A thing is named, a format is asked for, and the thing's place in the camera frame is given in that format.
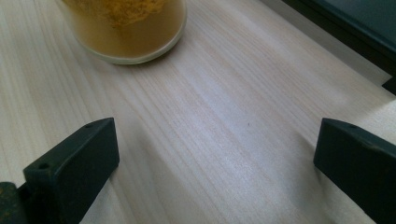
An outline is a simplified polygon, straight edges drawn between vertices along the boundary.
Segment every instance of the yellow-orange jar contents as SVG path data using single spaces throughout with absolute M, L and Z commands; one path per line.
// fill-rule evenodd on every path
M 57 0 L 76 39 L 110 63 L 154 59 L 180 39 L 184 0 Z

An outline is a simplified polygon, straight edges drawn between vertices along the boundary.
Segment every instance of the wood grain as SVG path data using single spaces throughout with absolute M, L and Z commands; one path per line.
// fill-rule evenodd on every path
M 82 223 L 373 223 L 312 160 L 325 117 L 396 143 L 389 75 L 280 1 L 187 5 L 170 52 L 119 66 L 54 1 L 0 0 L 0 181 L 114 117 L 120 167 Z

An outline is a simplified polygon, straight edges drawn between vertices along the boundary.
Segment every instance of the light wood surface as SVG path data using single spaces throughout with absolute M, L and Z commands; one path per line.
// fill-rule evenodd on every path
M 322 118 L 396 143 L 389 75 L 279 0 L 187 0 L 179 43 L 120 66 L 53 0 L 0 0 L 0 181 L 114 117 L 120 167 L 82 223 L 373 223 L 313 165 Z

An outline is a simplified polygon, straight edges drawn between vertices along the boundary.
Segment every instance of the yellow powder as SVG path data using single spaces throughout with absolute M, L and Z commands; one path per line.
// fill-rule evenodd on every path
M 142 57 L 179 32 L 184 0 L 62 0 L 76 38 L 112 57 Z

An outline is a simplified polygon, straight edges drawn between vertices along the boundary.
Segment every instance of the wooden table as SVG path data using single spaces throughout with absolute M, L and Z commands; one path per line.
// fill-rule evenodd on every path
M 322 118 L 396 143 L 389 75 L 279 0 L 187 0 L 150 63 L 85 52 L 54 1 L 0 0 L 0 181 L 114 117 L 120 167 L 82 223 L 373 223 L 313 165 Z

